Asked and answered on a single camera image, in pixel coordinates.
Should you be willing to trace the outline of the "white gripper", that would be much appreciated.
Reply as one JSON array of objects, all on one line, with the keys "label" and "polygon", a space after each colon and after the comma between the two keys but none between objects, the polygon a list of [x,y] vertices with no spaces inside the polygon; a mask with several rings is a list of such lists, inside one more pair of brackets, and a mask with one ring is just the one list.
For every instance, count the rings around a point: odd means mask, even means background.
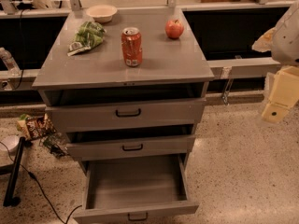
[{"label": "white gripper", "polygon": [[296,0],[276,26],[261,35],[251,46],[258,52],[271,50],[272,58],[285,65],[268,73],[264,84],[262,120],[282,121],[299,101],[299,1]]}]

